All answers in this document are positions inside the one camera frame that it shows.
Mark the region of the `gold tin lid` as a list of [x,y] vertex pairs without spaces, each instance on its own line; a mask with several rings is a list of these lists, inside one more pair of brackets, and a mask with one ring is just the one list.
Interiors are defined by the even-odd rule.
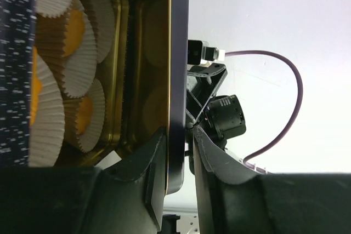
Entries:
[[125,158],[159,127],[167,133],[166,192],[184,181],[189,0],[111,0],[111,49],[97,66],[105,123],[96,147],[82,153],[64,143],[56,164],[92,166],[111,151]]

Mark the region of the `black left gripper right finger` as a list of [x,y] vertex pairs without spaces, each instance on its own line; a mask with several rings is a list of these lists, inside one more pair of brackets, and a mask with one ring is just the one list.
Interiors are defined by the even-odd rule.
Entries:
[[194,129],[201,233],[350,233],[349,174],[258,174]]

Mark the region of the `tan scalloped cookie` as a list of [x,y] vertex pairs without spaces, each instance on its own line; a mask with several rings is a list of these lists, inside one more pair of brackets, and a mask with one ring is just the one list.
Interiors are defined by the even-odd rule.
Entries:
[[64,39],[64,57],[70,56],[78,49],[82,43],[85,32],[83,13],[76,9],[71,9],[68,23],[66,25]]

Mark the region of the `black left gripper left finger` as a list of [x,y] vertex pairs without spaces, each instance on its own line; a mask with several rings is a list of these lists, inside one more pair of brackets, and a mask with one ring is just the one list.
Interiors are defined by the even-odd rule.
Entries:
[[1,169],[1,233],[157,233],[166,132],[116,164]]

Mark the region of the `square cookie tin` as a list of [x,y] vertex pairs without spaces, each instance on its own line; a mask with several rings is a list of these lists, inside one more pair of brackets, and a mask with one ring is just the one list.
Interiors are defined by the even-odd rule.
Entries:
[[1,167],[29,163],[36,0],[1,0]]

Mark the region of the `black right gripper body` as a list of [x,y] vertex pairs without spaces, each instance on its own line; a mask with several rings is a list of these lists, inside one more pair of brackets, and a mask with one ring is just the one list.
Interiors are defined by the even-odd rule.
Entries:
[[186,143],[194,127],[201,127],[212,142],[224,149],[227,141],[246,132],[246,121],[236,95],[218,95],[227,77],[223,64],[189,66],[186,82]]

